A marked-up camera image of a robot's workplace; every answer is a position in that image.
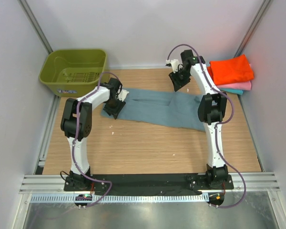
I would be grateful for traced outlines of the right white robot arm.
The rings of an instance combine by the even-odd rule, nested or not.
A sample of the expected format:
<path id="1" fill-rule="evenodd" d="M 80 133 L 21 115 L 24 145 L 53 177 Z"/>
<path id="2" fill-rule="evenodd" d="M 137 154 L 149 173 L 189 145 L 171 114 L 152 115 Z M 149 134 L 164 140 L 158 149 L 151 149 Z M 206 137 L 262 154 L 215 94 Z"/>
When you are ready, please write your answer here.
<path id="1" fill-rule="evenodd" d="M 185 50 L 181 59 L 181 62 L 178 59 L 166 60 L 166 66 L 172 68 L 169 77 L 175 91 L 187 85 L 193 77 L 203 93 L 198 106 L 198 119 L 203 123 L 209 150 L 205 183 L 210 189 L 220 189 L 228 180 L 221 133 L 227 98 L 214 84 L 202 56 L 194 56 L 192 50 Z"/>

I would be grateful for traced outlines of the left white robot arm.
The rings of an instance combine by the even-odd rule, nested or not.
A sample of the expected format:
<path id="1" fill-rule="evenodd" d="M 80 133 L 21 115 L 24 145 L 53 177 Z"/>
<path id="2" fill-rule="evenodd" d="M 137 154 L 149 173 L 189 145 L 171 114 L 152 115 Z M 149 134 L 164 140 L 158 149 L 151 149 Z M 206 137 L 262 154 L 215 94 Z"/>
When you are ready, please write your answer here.
<path id="1" fill-rule="evenodd" d="M 118 79 L 110 78 L 91 92 L 77 98 L 67 99 L 61 119 L 61 130 L 67 137 L 71 150 L 71 169 L 66 183 L 82 191 L 91 187 L 90 165 L 87 157 L 87 137 L 92 130 L 92 112 L 104 104 L 103 110 L 114 119 L 126 105 L 128 91 Z"/>

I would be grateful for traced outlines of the grey-blue t shirt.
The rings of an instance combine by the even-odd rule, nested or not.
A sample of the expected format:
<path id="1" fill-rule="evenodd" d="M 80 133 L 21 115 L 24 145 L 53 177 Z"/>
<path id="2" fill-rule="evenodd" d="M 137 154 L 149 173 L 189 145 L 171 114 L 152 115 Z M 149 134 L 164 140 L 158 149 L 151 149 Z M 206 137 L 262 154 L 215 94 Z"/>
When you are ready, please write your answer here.
<path id="1" fill-rule="evenodd" d="M 118 119 L 204 131 L 198 118 L 201 95 L 127 88 Z"/>

